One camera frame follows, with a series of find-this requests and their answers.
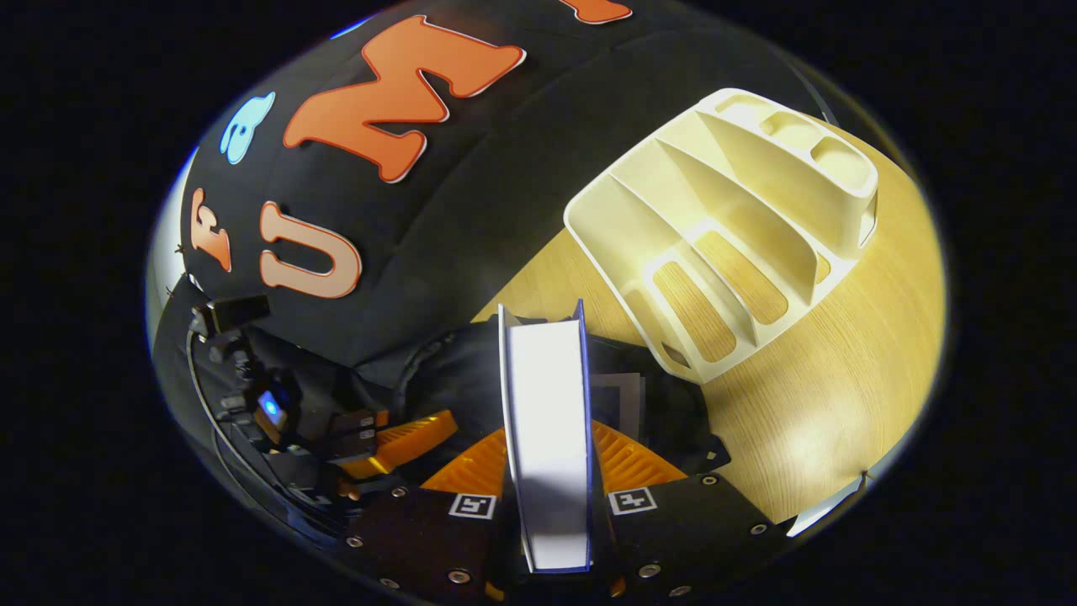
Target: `bolt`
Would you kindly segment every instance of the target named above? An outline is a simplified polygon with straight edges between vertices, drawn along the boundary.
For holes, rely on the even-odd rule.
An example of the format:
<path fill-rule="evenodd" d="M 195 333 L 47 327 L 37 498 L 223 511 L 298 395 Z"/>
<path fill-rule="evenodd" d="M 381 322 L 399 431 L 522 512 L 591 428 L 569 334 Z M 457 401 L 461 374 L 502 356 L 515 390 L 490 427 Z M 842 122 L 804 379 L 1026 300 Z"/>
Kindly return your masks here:
<path fill-rule="evenodd" d="M 449 580 L 457 584 L 471 582 L 471 575 L 466 570 L 449 570 Z"/>
<path fill-rule="evenodd" d="M 646 566 L 640 568 L 640 572 L 638 574 L 640 575 L 641 579 L 649 579 L 651 577 L 661 572 L 662 567 L 659 566 L 658 564 L 647 564 Z"/>

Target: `wooden table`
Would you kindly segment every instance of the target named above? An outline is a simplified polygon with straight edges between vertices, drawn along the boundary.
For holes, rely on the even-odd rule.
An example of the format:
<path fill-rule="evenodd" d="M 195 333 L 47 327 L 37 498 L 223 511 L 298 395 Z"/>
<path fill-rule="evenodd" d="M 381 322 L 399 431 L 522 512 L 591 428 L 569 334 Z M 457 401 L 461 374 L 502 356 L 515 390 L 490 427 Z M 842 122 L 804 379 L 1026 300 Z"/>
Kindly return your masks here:
<path fill-rule="evenodd" d="M 711 431 L 732 457 L 722 476 L 774 522 L 847 487 L 905 435 L 925 405 L 946 330 L 942 253 L 919 189 L 880 152 L 823 125 L 879 169 L 875 239 L 817 308 L 702 386 Z M 475 322 L 496 313 L 498 302 L 519 316 L 560 321 L 581 297 L 589 333 L 644 344 L 567 229 Z"/>

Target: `black fabric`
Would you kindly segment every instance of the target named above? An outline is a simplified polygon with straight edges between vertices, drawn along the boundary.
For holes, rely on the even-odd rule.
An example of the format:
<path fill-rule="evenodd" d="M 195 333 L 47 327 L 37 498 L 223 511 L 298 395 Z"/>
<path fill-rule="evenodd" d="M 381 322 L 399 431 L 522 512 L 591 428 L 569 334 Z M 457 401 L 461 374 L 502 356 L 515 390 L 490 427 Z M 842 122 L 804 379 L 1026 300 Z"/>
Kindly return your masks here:
<path fill-rule="evenodd" d="M 560 2 L 415 1 L 326 41 L 251 87 L 200 141 L 183 196 L 196 187 L 232 244 L 232 271 L 191 245 L 187 269 L 212 297 L 268 290 L 274 316 L 260 328 L 353 367 L 470 322 L 475 312 L 563 228 L 564 205 L 602 169 L 670 118 L 715 90 L 737 86 L 822 116 L 805 84 L 760 39 L 681 3 L 648 3 L 630 19 L 592 27 L 565 18 Z M 428 149 L 400 183 L 366 159 L 320 142 L 282 144 L 309 96 L 374 79 L 360 54 L 375 34 L 407 16 L 528 52 L 489 89 L 458 99 L 429 82 L 449 108 L 418 129 Z M 225 126 L 252 96 L 276 93 L 239 164 L 219 152 Z M 267 288 L 258 254 L 312 271 L 328 258 L 288 241 L 265 242 L 266 200 L 348 238 L 363 259 L 359 284 L 336 299 Z M 395 376 L 398 368 L 387 369 Z"/>
<path fill-rule="evenodd" d="M 467 325 L 416 352 L 426 355 L 418 365 L 408 365 L 415 370 L 403 376 L 397 387 L 400 414 L 417 419 L 448 409 L 459 426 L 439 448 L 397 470 L 404 478 L 421 482 L 504 427 L 498 322 L 491 319 Z M 641 441 L 683 471 L 701 471 L 699 460 L 712 448 L 714 437 L 699 386 L 668 375 L 646 348 L 588 335 L 587 356 L 591 375 L 634 372 L 643 377 Z"/>

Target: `white book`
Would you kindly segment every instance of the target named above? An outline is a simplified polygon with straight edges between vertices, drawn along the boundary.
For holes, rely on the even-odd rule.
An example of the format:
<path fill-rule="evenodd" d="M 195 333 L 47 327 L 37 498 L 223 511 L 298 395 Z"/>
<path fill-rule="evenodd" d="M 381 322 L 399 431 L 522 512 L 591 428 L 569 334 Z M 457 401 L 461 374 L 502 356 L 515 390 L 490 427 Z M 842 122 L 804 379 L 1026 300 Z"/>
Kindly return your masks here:
<path fill-rule="evenodd" d="M 590 567 L 591 428 L 583 301 L 521 326 L 499 307 L 508 465 L 532 573 Z"/>

